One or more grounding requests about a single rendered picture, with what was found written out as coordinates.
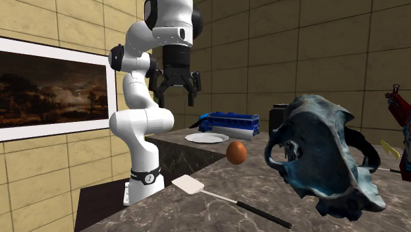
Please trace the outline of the blue toy bus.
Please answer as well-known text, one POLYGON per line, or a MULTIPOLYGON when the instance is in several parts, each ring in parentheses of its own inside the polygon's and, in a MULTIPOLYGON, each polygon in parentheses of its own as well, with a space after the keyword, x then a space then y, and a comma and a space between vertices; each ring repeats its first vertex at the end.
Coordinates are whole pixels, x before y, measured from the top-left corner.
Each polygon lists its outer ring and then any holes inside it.
POLYGON ((227 127, 234 129, 251 130, 253 135, 260 133, 259 115, 244 115, 233 112, 210 112, 199 117, 192 128, 198 127, 201 132, 211 131, 214 127, 227 127))

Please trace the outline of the framed dark landscape picture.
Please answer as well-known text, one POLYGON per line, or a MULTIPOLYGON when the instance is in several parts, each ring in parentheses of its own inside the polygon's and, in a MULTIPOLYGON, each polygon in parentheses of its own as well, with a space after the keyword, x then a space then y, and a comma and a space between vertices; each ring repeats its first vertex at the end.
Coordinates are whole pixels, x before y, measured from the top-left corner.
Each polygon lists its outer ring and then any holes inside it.
POLYGON ((0 36, 0 142, 106 129, 117 110, 107 56, 0 36))

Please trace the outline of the brown egg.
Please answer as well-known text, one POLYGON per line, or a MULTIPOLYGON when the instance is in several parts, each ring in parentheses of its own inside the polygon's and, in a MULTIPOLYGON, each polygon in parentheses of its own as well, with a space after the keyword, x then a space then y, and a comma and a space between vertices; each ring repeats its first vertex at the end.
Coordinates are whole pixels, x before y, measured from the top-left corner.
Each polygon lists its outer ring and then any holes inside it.
POLYGON ((247 150, 243 143, 231 142, 226 149, 227 159, 234 165, 240 165, 246 160, 247 150))

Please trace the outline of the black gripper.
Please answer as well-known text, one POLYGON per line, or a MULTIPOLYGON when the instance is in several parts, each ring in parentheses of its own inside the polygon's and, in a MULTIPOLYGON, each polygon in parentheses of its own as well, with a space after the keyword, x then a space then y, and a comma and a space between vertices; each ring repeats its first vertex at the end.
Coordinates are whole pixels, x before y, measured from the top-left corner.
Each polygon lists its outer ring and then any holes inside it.
POLYGON ((188 106, 194 106, 194 98, 202 90, 201 75, 198 71, 190 73, 190 48, 184 45, 165 45, 162 47, 163 81, 155 91, 157 103, 164 108, 164 93, 174 84, 183 84, 188 92, 188 106))

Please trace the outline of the white plate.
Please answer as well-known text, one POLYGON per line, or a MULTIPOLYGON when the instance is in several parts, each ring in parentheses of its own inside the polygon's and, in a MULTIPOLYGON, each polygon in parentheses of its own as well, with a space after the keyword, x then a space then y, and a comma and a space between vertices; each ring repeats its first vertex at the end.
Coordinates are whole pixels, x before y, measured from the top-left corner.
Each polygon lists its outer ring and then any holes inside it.
POLYGON ((197 132, 185 136, 185 139, 198 144, 216 144, 227 141, 229 137, 225 134, 214 132, 197 132))

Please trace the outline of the grey cylinder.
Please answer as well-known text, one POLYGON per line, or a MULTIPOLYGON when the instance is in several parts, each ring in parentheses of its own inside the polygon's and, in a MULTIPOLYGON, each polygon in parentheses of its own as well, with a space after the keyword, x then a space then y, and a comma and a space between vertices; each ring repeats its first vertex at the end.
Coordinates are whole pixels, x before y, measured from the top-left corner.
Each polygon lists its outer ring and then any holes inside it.
POLYGON ((252 141, 252 138, 254 136, 253 130, 236 129, 236 128, 230 128, 230 127, 212 127, 211 131, 214 133, 227 135, 230 138, 248 140, 248 141, 252 141))

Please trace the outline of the black box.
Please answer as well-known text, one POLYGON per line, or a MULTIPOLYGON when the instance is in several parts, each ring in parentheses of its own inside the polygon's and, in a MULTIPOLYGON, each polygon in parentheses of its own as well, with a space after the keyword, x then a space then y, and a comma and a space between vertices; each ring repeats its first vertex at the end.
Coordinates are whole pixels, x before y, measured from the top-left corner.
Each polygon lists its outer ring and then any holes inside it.
POLYGON ((273 104, 273 107, 269 110, 269 135, 284 121, 284 110, 287 106, 287 104, 282 103, 273 104))

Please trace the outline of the dark robot stand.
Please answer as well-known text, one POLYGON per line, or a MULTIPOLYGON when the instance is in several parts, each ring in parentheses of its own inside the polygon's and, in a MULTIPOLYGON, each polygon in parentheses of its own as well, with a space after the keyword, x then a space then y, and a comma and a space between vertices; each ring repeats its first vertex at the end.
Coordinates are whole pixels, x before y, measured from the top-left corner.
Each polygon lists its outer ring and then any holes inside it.
POLYGON ((81 230, 123 210, 125 183, 120 179, 80 189, 74 232, 81 230))

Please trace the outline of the blue animal skull figure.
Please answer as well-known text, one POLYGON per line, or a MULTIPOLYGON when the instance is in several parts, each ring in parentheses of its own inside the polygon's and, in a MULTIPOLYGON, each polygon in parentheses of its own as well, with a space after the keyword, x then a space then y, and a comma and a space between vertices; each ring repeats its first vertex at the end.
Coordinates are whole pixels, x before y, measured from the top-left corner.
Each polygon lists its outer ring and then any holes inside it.
POLYGON ((305 94, 284 110, 264 157, 297 195, 318 198, 322 215, 356 221, 363 211, 381 212, 386 203, 371 175, 381 165, 375 148, 346 123, 353 115, 324 97, 305 94))

